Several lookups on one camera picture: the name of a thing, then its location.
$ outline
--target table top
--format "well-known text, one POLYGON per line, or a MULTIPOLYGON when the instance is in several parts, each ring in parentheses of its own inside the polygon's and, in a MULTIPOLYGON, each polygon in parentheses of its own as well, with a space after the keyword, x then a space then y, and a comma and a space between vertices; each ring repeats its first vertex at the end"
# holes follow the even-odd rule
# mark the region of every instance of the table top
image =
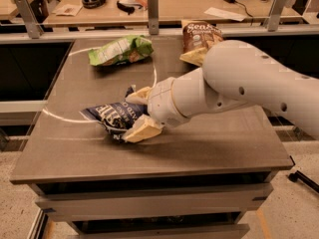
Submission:
POLYGON ((305 12, 302 16, 311 25, 319 25, 318 12, 305 12))
POLYGON ((77 40, 12 173, 13 183, 90 181, 150 176, 288 169, 292 162, 261 107, 201 115, 161 135, 118 143, 79 111, 122 101, 130 85, 178 77, 181 36, 149 37, 154 52, 130 65, 94 68, 88 48, 111 39, 77 40))
MULTIPOLYGON (((85 27, 85 26, 130 26, 146 25, 148 11, 136 10, 133 14, 121 11, 117 7, 119 0, 107 0, 106 4, 96 9, 82 8, 76 16, 56 16, 50 14, 44 21, 45 27, 85 27)), ((254 21, 264 20, 270 12, 272 0, 237 0, 247 7, 254 21)), ((82 5, 82 0, 62 0, 56 9, 66 5, 82 5)), ((162 25, 180 24, 181 20, 204 20, 209 23, 234 22, 204 12, 210 7, 238 13, 247 16, 242 5, 229 4, 223 0, 159 0, 159 23, 162 25)), ((283 18, 300 18, 301 16, 291 8, 284 8, 283 18)))
POLYGON ((12 20, 18 13, 18 8, 13 0, 0 0, 0 20, 12 20))

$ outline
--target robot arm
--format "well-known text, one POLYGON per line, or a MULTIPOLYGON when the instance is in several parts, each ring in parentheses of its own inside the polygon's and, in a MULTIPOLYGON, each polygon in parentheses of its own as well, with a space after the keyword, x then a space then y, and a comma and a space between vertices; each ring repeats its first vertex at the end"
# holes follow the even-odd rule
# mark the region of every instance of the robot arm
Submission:
POLYGON ((252 105, 261 105, 319 138, 319 81, 241 41, 215 45, 202 68, 158 83, 148 102, 151 118, 167 126, 252 105))

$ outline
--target desk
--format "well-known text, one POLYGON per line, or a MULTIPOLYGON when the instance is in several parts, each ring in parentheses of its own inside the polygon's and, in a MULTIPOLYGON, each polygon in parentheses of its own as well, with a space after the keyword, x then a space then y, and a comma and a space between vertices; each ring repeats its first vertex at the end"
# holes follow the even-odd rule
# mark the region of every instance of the desk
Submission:
POLYGON ((81 109, 118 102, 131 84, 151 86, 154 65, 159 80, 192 70, 178 59, 182 36, 151 39, 151 58, 99 70, 86 51, 111 39, 77 40, 48 98, 46 110, 54 116, 40 114, 10 180, 29 184, 51 219, 79 233, 241 238, 248 227, 238 219, 266 199, 278 170, 292 166, 261 107, 198 116, 137 144, 114 142, 99 124, 81 122, 81 109), (200 222, 140 226, 144 219, 180 215, 200 222), (140 225, 121 227, 119 219, 140 225))
MULTIPOLYGON (((88 26, 124 26, 146 25, 148 23, 148 11, 137 11, 131 15, 117 7, 118 0, 107 0, 107 3, 96 9, 82 8, 75 17, 56 16, 50 14, 44 21, 46 27, 88 27, 88 26)), ((263 21, 268 16, 272 1, 261 2, 260 0, 238 0, 246 5, 248 12, 254 16, 255 21, 263 21)), ((82 0, 63 0, 57 8, 65 4, 81 5, 82 0)), ((180 20, 204 20, 210 23, 233 22, 217 16, 205 14, 210 7, 226 10, 229 12, 246 15, 244 8, 237 4, 229 4, 222 0, 159 0, 159 23, 162 25, 179 24, 180 20)), ((293 9, 285 8, 282 17, 289 20, 300 19, 301 16, 293 9)))
POLYGON ((18 8, 13 0, 0 0, 0 20, 12 20, 18 13, 18 8))

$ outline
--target snack bag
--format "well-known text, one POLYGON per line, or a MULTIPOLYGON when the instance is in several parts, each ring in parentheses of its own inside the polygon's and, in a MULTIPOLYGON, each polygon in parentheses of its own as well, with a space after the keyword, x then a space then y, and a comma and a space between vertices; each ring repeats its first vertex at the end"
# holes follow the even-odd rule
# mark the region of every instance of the snack bag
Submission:
POLYGON ((148 106, 144 100, 145 90, 148 88, 136 93, 133 87, 129 87, 126 98, 132 94, 131 100, 137 101, 136 104, 122 101, 86 108, 80 113, 88 120, 101 123, 113 139, 120 142, 138 142, 154 137, 161 133, 162 125, 149 117, 148 106))
POLYGON ((137 35, 129 35, 112 41, 100 49, 89 51, 92 66, 110 66, 133 63, 153 52, 152 41, 137 35))
POLYGON ((183 54, 180 59, 202 66, 207 51, 222 42, 221 31, 204 21, 182 21, 183 54))

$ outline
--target brown snack bag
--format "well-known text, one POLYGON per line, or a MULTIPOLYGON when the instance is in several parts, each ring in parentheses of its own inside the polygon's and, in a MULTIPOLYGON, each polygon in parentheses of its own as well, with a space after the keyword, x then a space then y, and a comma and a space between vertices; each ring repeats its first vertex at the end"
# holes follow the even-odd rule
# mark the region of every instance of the brown snack bag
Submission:
POLYGON ((204 21, 182 21, 183 54, 180 59, 201 67, 207 51, 222 42, 221 31, 204 21))

